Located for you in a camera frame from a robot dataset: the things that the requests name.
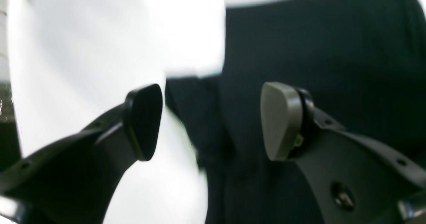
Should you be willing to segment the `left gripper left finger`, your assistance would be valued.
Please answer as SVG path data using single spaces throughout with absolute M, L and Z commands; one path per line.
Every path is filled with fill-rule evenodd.
M 162 107 L 159 85 L 135 89 L 80 132 L 1 172 L 1 216 L 17 224 L 102 224 L 126 170 L 154 155 Z

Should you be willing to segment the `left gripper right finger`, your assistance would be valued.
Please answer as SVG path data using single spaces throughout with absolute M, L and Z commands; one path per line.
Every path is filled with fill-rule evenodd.
M 425 223 L 425 169 L 409 157 L 346 131 L 304 89 L 264 83 L 260 113 L 268 158 L 300 168 L 324 223 Z

